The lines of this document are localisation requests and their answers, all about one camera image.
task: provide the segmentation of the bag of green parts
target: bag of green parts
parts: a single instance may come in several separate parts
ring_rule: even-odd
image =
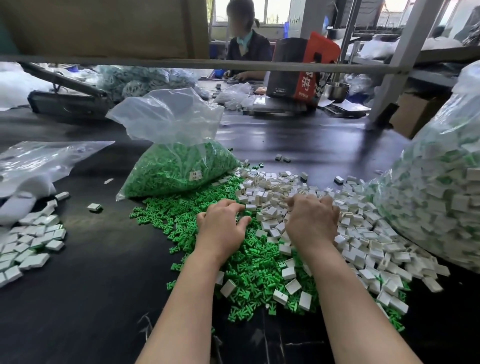
[[[131,139],[154,143],[133,167],[117,201],[191,190],[240,165],[215,141],[223,109],[185,88],[128,97],[110,110],[107,118],[125,126]]]

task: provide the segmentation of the person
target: person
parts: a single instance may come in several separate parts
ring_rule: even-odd
[[[294,195],[286,229],[315,279],[335,362],[421,363],[333,246],[339,209],[332,203]],[[224,199],[198,214],[194,252],[136,364],[209,362],[216,275],[245,239],[251,217],[235,220],[244,209]]]
[[[255,8],[252,0],[231,0],[227,6],[230,19],[230,29],[233,35],[228,46],[227,60],[234,61],[272,61],[270,42],[264,36],[255,32],[260,22],[255,19]],[[231,70],[224,77],[234,77],[238,80],[263,80],[265,71]]]

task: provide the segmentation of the woman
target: woman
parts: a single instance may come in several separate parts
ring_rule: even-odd
[[[253,22],[260,26],[255,19],[255,8],[252,0],[231,0],[227,6],[227,15],[230,19],[230,29],[233,39],[228,47],[227,60],[235,61],[272,61],[270,42],[264,36],[255,32]],[[234,77],[238,80],[263,80],[265,71],[227,71],[224,77]]]

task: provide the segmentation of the hand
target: hand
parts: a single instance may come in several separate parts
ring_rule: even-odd
[[[332,206],[330,196],[319,200],[313,195],[296,194],[287,202],[293,208],[285,225],[287,234],[309,264],[308,260],[315,257],[322,247],[333,243],[340,209]]]
[[[224,199],[198,214],[195,251],[213,258],[220,268],[245,239],[245,229],[252,218],[244,216],[238,224],[235,221],[237,213],[244,209],[245,205]]]
[[[250,72],[246,71],[246,72],[236,74],[235,76],[233,76],[233,78],[239,81],[243,81],[243,80],[249,80],[251,76],[250,76]]]

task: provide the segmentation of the black table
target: black table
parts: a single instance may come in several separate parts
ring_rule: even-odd
[[[229,114],[217,139],[240,160],[263,162],[267,171],[305,171],[309,184],[325,188],[337,175],[374,178],[408,142],[393,131],[366,132],[363,122],[320,112],[269,120]],[[57,210],[68,231],[66,248],[42,269],[0,289],[0,363],[131,364],[145,341],[147,321],[141,318],[147,314],[156,321],[168,298],[166,283],[177,276],[170,266],[180,259],[168,253],[172,243],[160,230],[129,219],[138,203],[115,202],[149,143],[130,140],[114,122],[41,117],[28,109],[0,113],[0,152],[23,140],[116,142],[55,183],[59,192],[72,195]],[[292,162],[275,162],[277,153]],[[105,185],[108,178],[114,181]],[[89,213],[90,203],[101,204],[104,212]],[[479,276],[448,266],[452,276],[439,279],[444,292],[430,293],[415,280],[408,295],[403,336],[426,363],[479,351]],[[214,301],[212,355],[218,363],[333,361],[320,313],[279,309],[269,316],[258,309],[251,321],[232,324],[229,304]]]

